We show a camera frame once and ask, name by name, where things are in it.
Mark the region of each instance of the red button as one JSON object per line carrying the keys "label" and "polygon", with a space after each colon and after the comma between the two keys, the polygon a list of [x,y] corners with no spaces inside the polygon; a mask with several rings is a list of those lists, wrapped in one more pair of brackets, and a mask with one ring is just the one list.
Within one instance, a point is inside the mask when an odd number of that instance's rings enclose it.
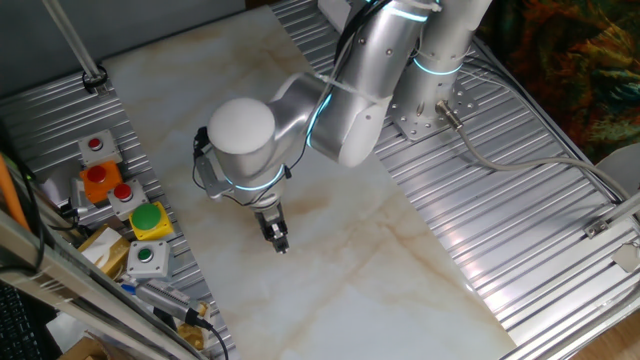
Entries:
{"label": "red button", "polygon": [[131,186],[127,184],[120,184],[113,189],[113,195],[120,199],[120,201],[129,201],[133,197]]}
{"label": "red button", "polygon": [[87,171],[87,179],[94,183],[101,183],[107,178],[107,170],[102,166],[97,165]]}
{"label": "red button", "polygon": [[100,141],[100,139],[98,138],[93,138],[89,140],[89,148],[91,148],[91,150],[93,151],[98,151],[102,149],[102,141]]}

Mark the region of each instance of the white table surface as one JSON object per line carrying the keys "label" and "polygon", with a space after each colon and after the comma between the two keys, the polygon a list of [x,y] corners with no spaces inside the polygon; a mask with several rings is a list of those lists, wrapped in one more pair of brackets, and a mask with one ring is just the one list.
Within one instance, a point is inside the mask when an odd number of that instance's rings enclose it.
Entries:
{"label": "white table surface", "polygon": [[287,181],[291,251],[191,181],[223,101],[268,101],[309,65],[266,7],[105,63],[243,359],[497,359],[515,347],[379,161],[307,149]]}

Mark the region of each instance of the green button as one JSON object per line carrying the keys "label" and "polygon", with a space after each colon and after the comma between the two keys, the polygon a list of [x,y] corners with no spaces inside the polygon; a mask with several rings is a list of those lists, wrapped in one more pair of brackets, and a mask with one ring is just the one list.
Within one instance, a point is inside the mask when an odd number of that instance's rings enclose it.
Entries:
{"label": "green button", "polygon": [[160,209],[155,205],[144,204],[133,212],[131,222],[140,230],[151,230],[158,225],[161,215]]}
{"label": "green button", "polygon": [[147,262],[153,257],[153,252],[150,249],[142,249],[138,251],[138,259],[142,262]]}

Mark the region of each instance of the colorful fabric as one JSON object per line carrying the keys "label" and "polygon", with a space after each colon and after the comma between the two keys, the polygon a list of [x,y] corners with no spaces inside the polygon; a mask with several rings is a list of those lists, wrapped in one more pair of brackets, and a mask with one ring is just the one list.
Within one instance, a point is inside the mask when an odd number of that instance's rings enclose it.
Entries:
{"label": "colorful fabric", "polygon": [[478,35],[591,161],[640,140],[639,0],[494,0]]}

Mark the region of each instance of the orange button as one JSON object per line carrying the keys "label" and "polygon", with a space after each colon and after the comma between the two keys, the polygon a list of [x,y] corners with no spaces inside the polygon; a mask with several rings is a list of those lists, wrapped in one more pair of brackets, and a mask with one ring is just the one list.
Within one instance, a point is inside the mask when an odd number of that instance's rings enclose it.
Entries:
{"label": "orange button", "polygon": [[84,183],[84,195],[94,204],[107,200],[107,192],[122,184],[122,175],[114,161],[80,172]]}

